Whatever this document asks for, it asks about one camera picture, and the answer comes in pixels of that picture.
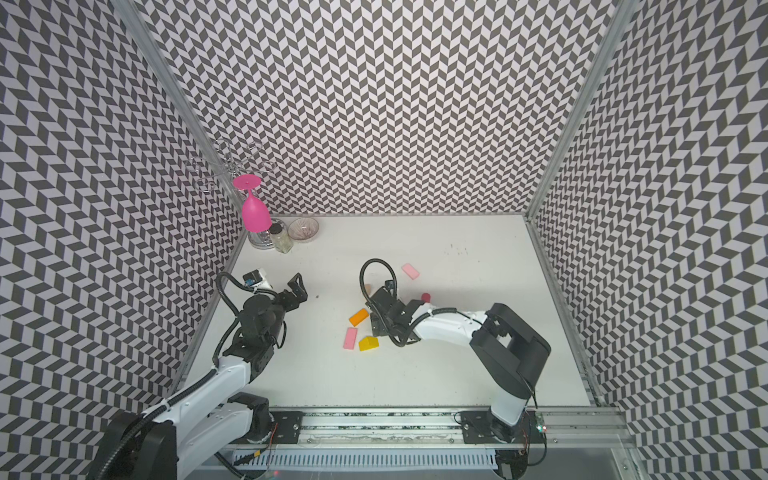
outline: pink block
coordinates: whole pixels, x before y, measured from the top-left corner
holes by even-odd
[[[411,266],[410,263],[406,263],[405,265],[403,265],[402,271],[405,272],[406,275],[410,276],[411,280],[416,280],[417,278],[419,278],[419,275],[420,275],[419,271],[413,268],[413,266]]]
[[[344,348],[347,350],[355,349],[355,339],[357,339],[357,329],[353,326],[346,329],[346,337],[344,338]]]

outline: glass jar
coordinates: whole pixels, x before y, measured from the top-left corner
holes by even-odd
[[[290,239],[286,229],[279,223],[273,223],[270,227],[270,238],[275,245],[275,250],[280,253],[288,253],[291,247],[293,247],[293,240]]]
[[[283,230],[286,229],[286,224],[282,220],[273,218],[272,224],[275,223],[281,225]],[[264,230],[263,232],[248,232],[248,240],[250,241],[251,245],[259,250],[268,250],[275,247],[272,243],[272,237],[270,237],[269,230]]]

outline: glass bowl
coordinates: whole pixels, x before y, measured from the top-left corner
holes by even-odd
[[[320,230],[317,220],[309,217],[301,217],[294,220],[288,227],[288,236],[297,243],[309,243],[315,240],[315,235]]]

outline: black and white patterned wall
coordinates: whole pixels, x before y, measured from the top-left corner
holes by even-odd
[[[768,478],[767,34],[645,2],[537,217],[655,478]]]
[[[212,138],[282,213],[522,212],[611,0],[137,0]]]
[[[168,390],[240,227],[105,2],[0,23],[0,472],[77,475]]]

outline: white tabletop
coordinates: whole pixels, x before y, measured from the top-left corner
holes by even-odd
[[[285,219],[290,224],[292,219]],[[550,344],[551,355],[536,385],[540,406],[589,406],[533,245],[520,216],[320,217],[312,243],[288,254],[257,250],[249,243],[233,269],[260,268],[277,291],[297,272],[309,299],[286,314],[285,346],[245,391],[272,406],[487,406],[496,384],[467,347],[424,341],[399,348],[380,337],[378,349],[342,348],[348,318],[364,307],[360,267],[369,258],[387,261],[397,273],[405,303],[424,292],[436,306],[486,310],[505,303]],[[411,263],[411,280],[401,270]],[[376,290],[389,278],[372,265],[366,282]],[[249,293],[228,284],[240,307]],[[233,315],[219,305],[192,365],[189,380],[204,375]],[[370,319],[358,326],[357,341],[371,334]]]

